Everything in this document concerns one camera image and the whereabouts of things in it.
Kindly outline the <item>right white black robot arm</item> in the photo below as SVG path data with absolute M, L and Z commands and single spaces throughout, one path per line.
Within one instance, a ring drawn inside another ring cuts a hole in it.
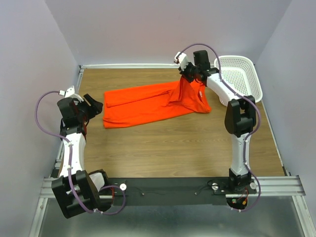
M 225 182 L 225 189 L 237 194 L 250 185 L 252 180 L 249 165 L 249 143 L 257 124 L 258 108 L 253 96 L 239 94 L 222 77 L 221 66 L 212 68 L 207 51 L 194 52 L 194 62 L 190 62 L 184 52 L 178 52 L 174 62 L 179 64 L 180 74 L 188 82 L 197 80 L 214 91 L 227 102 L 225 128 L 232 136 L 232 165 Z

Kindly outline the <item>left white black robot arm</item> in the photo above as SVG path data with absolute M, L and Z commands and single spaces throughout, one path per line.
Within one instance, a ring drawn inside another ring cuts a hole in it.
M 51 188 L 65 218 L 101 207 L 99 195 L 109 191 L 107 174 L 103 170 L 87 173 L 84 169 L 86 125 L 100 114 L 103 104 L 89 94 L 80 97 L 66 95 L 57 102 L 62 115 L 60 136 L 64 143 L 63 166 Z

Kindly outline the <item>orange t shirt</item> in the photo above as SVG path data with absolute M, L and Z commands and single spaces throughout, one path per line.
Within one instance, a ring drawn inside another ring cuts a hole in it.
M 125 128 L 211 112 L 205 86 L 201 82 L 188 82 L 184 77 L 172 82 L 106 91 L 104 103 L 105 128 Z

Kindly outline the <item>white perforated plastic basket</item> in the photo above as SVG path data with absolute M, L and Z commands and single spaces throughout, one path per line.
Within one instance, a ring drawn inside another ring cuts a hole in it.
M 244 95 L 252 95 L 256 103 L 263 97 L 260 81 L 253 62 L 237 55 L 223 55 L 219 57 L 221 74 L 226 83 L 235 91 Z

